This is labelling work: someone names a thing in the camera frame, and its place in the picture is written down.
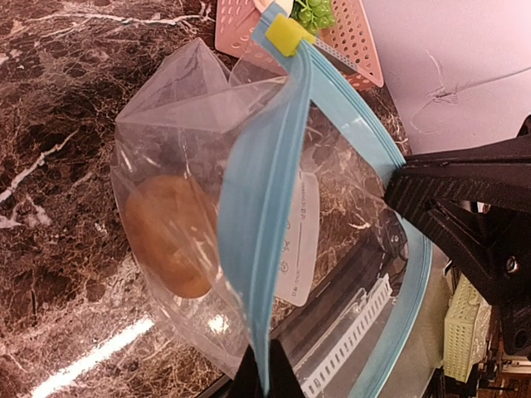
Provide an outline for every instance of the yellow slider clip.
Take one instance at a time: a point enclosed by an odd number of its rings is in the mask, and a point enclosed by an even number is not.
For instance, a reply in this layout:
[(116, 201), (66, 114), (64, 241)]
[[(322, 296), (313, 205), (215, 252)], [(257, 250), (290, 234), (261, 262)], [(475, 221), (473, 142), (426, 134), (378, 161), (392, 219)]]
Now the yellow slider clip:
[(315, 43), (314, 35), (306, 31), (296, 20), (283, 14), (276, 16), (265, 32), (265, 37), (283, 56), (295, 56), (302, 39), (311, 44)]

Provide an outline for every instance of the pale green basket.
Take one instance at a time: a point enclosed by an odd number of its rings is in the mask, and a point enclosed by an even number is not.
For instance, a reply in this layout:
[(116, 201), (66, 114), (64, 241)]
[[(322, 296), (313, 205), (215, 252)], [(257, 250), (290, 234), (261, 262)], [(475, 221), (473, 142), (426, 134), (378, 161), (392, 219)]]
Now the pale green basket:
[(466, 382), (486, 349), (491, 307), (462, 275), (445, 317), (445, 375)]

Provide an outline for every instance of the white wall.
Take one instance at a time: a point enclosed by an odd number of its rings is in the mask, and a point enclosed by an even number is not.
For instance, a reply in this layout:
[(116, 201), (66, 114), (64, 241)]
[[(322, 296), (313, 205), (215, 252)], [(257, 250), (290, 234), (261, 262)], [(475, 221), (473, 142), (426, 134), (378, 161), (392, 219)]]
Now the white wall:
[(531, 114), (531, 0), (364, 0), (414, 153), (516, 135)]

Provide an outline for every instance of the black clamp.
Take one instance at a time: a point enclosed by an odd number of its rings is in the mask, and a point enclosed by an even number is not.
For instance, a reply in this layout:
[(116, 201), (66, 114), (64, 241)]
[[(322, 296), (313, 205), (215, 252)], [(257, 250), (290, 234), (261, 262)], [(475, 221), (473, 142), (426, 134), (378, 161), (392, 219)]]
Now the black clamp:
[[(305, 398), (290, 361), (278, 340), (270, 344), (271, 386), (268, 398)], [(227, 398), (264, 398), (261, 388), (255, 354), (248, 347)]]
[[(531, 353), (531, 116), (516, 138), (407, 158), (386, 203), (438, 245), (502, 314), (504, 349)], [(485, 214), (463, 202), (490, 206)]]

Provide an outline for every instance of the green grapes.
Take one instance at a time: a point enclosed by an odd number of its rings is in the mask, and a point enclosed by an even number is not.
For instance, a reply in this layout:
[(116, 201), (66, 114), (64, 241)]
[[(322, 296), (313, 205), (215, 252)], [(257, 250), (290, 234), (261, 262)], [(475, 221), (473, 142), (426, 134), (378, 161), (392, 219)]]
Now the green grapes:
[(295, 0), (291, 17), (314, 36), (337, 23), (331, 0)]

